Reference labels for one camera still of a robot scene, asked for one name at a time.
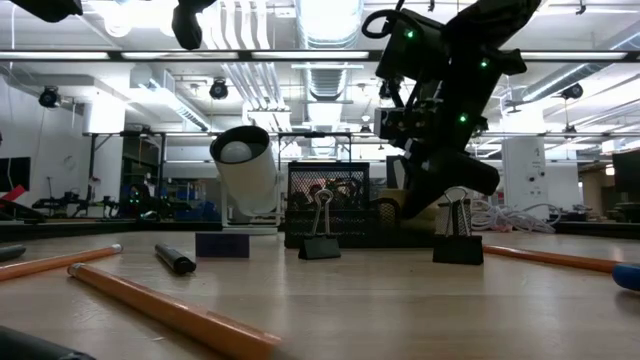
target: black binder clip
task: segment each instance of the black binder clip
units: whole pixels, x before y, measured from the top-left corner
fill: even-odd
[[[448,193],[455,189],[464,192],[462,199],[451,200]],[[471,200],[467,199],[467,195],[467,190],[461,187],[445,192],[444,196],[449,202],[447,222],[444,235],[436,236],[433,262],[465,265],[484,263],[482,236],[471,235]]]
[[[321,195],[327,196],[327,201],[324,204],[324,235],[316,235],[318,229],[318,222],[320,222],[320,211],[322,210]],[[298,258],[303,260],[319,260],[319,259],[334,259],[339,258],[340,245],[338,239],[335,236],[331,236],[331,230],[329,227],[329,204],[333,200],[333,193],[327,189],[318,191],[315,194],[316,203],[318,209],[316,210],[316,218],[313,221],[313,231],[311,237],[304,239],[300,246],[300,252],[298,252]]]

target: orange pencil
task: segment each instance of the orange pencil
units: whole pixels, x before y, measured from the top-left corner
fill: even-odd
[[[104,249],[83,251],[71,255],[56,256],[47,259],[26,261],[18,264],[2,266],[0,267],[0,281],[69,266],[81,261],[90,261],[118,254],[120,252],[122,252],[122,245],[114,244]]]
[[[280,338],[193,306],[85,264],[69,274],[233,359],[266,360],[283,355]]]
[[[613,268],[621,264],[618,261],[586,258],[582,256],[561,255],[542,251],[513,249],[502,246],[484,245],[487,254],[515,257],[519,259],[539,261],[548,264],[571,266],[580,269],[612,273]]]

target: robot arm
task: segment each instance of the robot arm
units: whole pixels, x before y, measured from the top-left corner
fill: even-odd
[[[472,135],[488,128],[482,112],[500,76],[527,70],[519,50],[498,48],[526,25],[540,0],[479,0],[447,24],[402,9],[403,2],[371,14],[362,31],[371,38],[391,36],[376,75],[388,84],[396,107],[376,109],[375,130],[405,150],[410,180],[402,212],[412,218],[450,187],[491,194],[498,186],[497,170],[464,150]],[[382,17],[382,31],[369,31]],[[406,104],[396,80],[403,77],[416,81]]]

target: table surface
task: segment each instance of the table surface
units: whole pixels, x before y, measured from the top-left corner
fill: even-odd
[[[484,234],[499,244],[640,262],[637,240]],[[23,260],[100,248],[92,265],[281,336],[301,359],[637,359],[640,294],[610,276],[485,256],[434,264],[431,250],[344,250],[304,262],[281,238],[254,237],[250,259],[198,259],[187,277],[154,256],[194,255],[194,234],[121,233],[27,242]],[[98,359],[217,359],[204,346],[52,270],[0,284],[0,324]]]

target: black marker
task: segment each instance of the black marker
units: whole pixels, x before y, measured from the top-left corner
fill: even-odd
[[[0,326],[3,359],[96,360],[93,356]]]
[[[184,275],[196,270],[196,264],[193,261],[165,244],[156,244],[156,255],[178,275]]]
[[[0,261],[9,261],[20,257],[27,248],[24,245],[13,245],[0,248]]]

